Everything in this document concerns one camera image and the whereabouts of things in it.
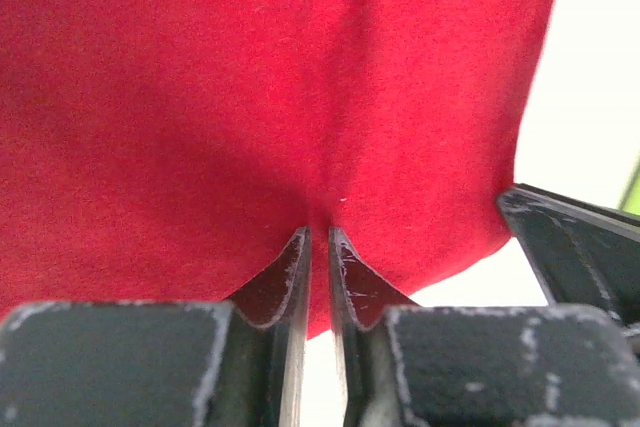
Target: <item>felt fabric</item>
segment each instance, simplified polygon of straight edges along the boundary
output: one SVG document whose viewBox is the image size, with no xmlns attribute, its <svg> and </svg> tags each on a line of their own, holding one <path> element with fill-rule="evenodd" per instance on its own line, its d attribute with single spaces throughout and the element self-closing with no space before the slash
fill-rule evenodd
<svg viewBox="0 0 640 427">
<path fill-rule="evenodd" d="M 411 293 L 509 234 L 553 0 L 0 0 L 0 311 L 221 299 L 294 229 Z"/>
</svg>

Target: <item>white background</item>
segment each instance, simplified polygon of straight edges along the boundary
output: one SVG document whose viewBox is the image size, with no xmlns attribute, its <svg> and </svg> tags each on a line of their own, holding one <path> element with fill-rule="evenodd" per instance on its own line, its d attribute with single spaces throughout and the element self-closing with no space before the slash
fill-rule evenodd
<svg viewBox="0 0 640 427">
<path fill-rule="evenodd" d="M 640 0 L 556 0 L 516 181 L 617 207 L 640 152 Z M 518 244 L 412 296 L 423 305 L 544 305 Z M 302 427 L 341 426 L 329 333 L 307 343 Z"/>
</svg>

